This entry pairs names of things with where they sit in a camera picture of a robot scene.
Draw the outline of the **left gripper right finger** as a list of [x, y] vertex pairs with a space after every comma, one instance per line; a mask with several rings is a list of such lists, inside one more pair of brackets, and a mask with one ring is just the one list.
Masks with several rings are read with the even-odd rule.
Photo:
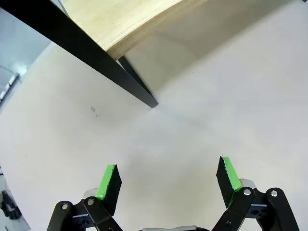
[[226, 210], [212, 230], [238, 231], [246, 218], [255, 219], [263, 231], [299, 230], [282, 189], [260, 192], [253, 181], [238, 177], [226, 156], [219, 158], [216, 177]]

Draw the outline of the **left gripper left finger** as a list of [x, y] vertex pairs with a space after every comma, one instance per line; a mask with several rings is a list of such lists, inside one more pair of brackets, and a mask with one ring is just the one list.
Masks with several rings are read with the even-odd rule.
[[117, 165], [108, 165], [94, 196], [79, 203], [60, 201], [55, 205], [47, 230], [84, 231], [94, 227], [98, 231], [120, 231], [113, 215], [121, 188]]

